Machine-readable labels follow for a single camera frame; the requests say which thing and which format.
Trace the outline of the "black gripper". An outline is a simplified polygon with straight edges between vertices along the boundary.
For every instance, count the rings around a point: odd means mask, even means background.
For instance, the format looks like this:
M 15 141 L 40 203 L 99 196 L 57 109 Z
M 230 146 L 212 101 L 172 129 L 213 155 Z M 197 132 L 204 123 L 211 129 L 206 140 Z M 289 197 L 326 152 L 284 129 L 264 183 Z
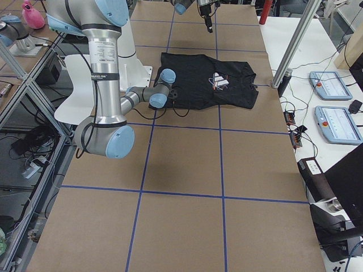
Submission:
M 213 32 L 213 25 L 211 20 L 211 12 L 212 12 L 212 5 L 216 1 L 214 0 L 197 0 L 197 8 L 199 14 L 202 18 L 204 18 L 204 22 L 209 33 Z

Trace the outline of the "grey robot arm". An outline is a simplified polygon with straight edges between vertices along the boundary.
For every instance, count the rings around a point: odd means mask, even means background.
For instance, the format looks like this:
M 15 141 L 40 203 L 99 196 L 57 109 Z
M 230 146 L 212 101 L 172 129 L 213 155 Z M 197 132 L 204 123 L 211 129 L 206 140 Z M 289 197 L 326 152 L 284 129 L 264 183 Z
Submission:
M 179 15 L 183 15 L 195 1 L 174 0 L 169 2 L 174 6 L 175 11 Z M 220 1 L 197 0 L 197 10 L 199 16 L 204 19 L 207 31 L 209 33 L 213 32 L 212 16 L 216 13 L 219 7 L 220 7 Z
M 82 152 L 124 158 L 135 139 L 125 114 L 140 102 L 164 107 L 175 72 L 164 69 L 154 87 L 130 87 L 120 95 L 117 42 L 129 21 L 126 1 L 48 1 L 47 18 L 53 30 L 88 39 L 90 61 L 86 65 L 94 85 L 95 114 L 77 126 L 75 143 Z

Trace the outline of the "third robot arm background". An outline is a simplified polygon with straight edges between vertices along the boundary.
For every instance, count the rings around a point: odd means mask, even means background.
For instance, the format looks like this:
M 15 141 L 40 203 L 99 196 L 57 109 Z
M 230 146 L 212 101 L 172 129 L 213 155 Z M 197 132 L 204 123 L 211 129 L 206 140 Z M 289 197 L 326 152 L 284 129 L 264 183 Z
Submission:
M 16 15 L 1 17 L 1 41 L 13 56 L 35 57 L 41 49 Z

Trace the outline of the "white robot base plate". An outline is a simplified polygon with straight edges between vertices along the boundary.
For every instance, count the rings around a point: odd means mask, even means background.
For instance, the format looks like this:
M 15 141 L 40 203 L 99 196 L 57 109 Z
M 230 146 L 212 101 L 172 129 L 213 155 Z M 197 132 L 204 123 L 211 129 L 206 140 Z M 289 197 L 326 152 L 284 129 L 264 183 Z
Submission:
M 134 54 L 130 57 L 119 57 L 120 90 L 129 87 L 148 87 L 153 72 L 152 66 L 145 66 Z

